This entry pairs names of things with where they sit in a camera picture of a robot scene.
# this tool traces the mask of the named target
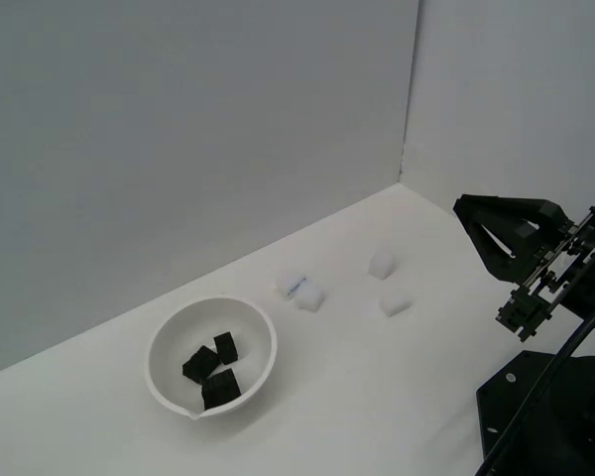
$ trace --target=white bowl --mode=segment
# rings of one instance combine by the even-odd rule
[[[184,377],[181,367],[201,345],[215,350],[213,337],[231,332],[238,361],[232,368],[242,395],[221,407],[204,410],[201,387]],[[278,336],[267,314],[238,297],[206,297],[180,309],[155,332],[146,356],[145,376],[152,395],[166,408],[191,419],[231,412],[258,392],[271,372]]]

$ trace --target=white backdrop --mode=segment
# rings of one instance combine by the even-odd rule
[[[0,0],[0,369],[397,181],[417,0]]]
[[[595,204],[595,0],[425,0],[403,182]]]

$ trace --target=bowl rim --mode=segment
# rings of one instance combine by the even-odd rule
[[[265,367],[265,370],[263,371],[262,375],[258,378],[256,383],[251,387],[251,389],[249,389],[247,392],[242,394],[236,400],[229,402],[228,404],[221,405],[220,407],[216,407],[214,409],[206,410],[201,414],[194,414],[183,407],[173,404],[170,400],[166,399],[161,394],[161,392],[159,392],[159,390],[157,389],[157,387],[155,386],[155,384],[152,380],[152,375],[150,372],[150,356],[152,354],[152,347],[154,345],[155,340],[157,339],[157,336],[159,335],[161,330],[164,328],[164,326],[170,321],[170,319],[172,319],[173,317],[178,315],[180,312],[182,312],[183,310],[185,310],[186,308],[188,308],[192,305],[198,304],[199,302],[203,302],[205,300],[212,300],[212,299],[237,300],[239,302],[249,305],[254,310],[256,310],[262,316],[262,318],[265,320],[265,322],[267,323],[267,327],[268,327],[269,333],[271,335],[271,353],[269,355],[269,360],[267,361],[267,366]],[[176,311],[174,311],[166,319],[164,319],[163,322],[161,324],[159,324],[159,326],[155,329],[155,331],[153,332],[152,337],[150,338],[150,341],[148,343],[148,348],[147,348],[146,355],[145,355],[144,377],[146,380],[146,384],[148,385],[148,389],[150,389],[150,393],[153,395],[153,397],[155,399],[157,399],[157,401],[161,405],[163,405],[164,407],[166,407],[169,410],[172,410],[173,412],[176,412],[177,414],[185,415],[187,417],[190,417],[193,420],[197,420],[202,417],[211,417],[213,415],[218,415],[218,414],[223,414],[223,413],[229,412],[229,411],[235,409],[236,407],[239,407],[240,405],[247,402],[256,392],[258,392],[260,387],[262,387],[262,385],[265,383],[265,381],[269,377],[269,374],[271,373],[271,369],[273,368],[274,363],[276,362],[277,354],[278,354],[278,335],[276,333],[276,328],[274,327],[274,324],[271,321],[271,319],[269,318],[269,316],[267,315],[267,313],[261,307],[259,307],[257,304],[255,304],[254,302],[252,302],[248,299],[245,299],[242,297],[236,297],[236,296],[232,296],[232,295],[213,295],[213,296],[207,296],[207,297],[199,297],[199,298],[191,300],[191,301],[187,302],[186,304],[182,305],[181,307],[179,307]]]

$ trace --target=black cube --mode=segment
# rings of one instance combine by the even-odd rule
[[[182,364],[182,374],[201,385],[219,364],[218,354],[203,345]]]
[[[202,399],[205,409],[213,409],[228,404],[240,397],[240,387],[234,371],[227,369],[209,377],[202,385]]]
[[[218,357],[224,365],[231,364],[238,360],[238,351],[236,350],[236,343],[231,336],[231,332],[217,335],[214,337],[214,342],[216,343]]]

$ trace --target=white foam block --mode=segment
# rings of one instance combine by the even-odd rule
[[[379,299],[379,307],[387,317],[392,317],[399,312],[406,310],[413,304],[410,296],[402,290],[392,290],[385,293]]]
[[[276,278],[276,290],[284,299],[291,299],[305,280],[306,275],[301,271],[283,271]]]
[[[370,259],[368,273],[375,278],[384,280],[395,270],[396,264],[397,258],[395,257],[395,254],[388,250],[381,249]]]
[[[304,281],[294,294],[294,302],[298,309],[317,312],[324,301],[324,291],[311,280]]]

